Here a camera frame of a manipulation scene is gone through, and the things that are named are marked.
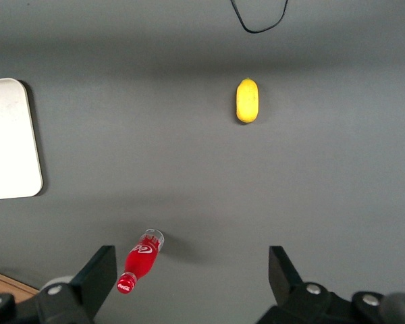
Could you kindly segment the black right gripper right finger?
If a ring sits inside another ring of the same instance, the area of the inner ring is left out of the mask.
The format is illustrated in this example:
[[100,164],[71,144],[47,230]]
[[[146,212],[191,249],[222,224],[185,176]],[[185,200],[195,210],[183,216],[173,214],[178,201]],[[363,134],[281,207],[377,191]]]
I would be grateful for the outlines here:
[[322,285],[305,282],[281,246],[269,248],[269,285],[275,297],[259,323],[323,323],[331,294]]

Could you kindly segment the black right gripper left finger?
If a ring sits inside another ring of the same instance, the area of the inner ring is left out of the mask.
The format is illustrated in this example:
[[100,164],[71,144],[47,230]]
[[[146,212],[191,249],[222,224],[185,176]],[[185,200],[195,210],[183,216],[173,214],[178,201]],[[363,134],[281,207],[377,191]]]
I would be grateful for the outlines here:
[[45,286],[36,297],[40,323],[93,323],[117,279],[114,246],[102,246],[68,282]]

